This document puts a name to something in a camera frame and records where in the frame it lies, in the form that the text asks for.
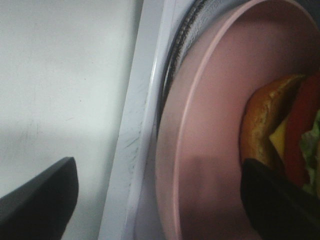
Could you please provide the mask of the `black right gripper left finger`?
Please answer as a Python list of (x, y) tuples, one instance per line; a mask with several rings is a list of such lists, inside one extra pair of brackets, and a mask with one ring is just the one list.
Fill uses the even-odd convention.
[(79, 195), (76, 161), (65, 157), (0, 199), (2, 240), (60, 240)]

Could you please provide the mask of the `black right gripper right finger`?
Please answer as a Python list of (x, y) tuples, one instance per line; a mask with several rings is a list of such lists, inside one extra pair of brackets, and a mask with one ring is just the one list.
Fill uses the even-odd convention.
[(240, 197), (263, 240), (318, 240), (320, 201), (253, 158), (242, 165)]

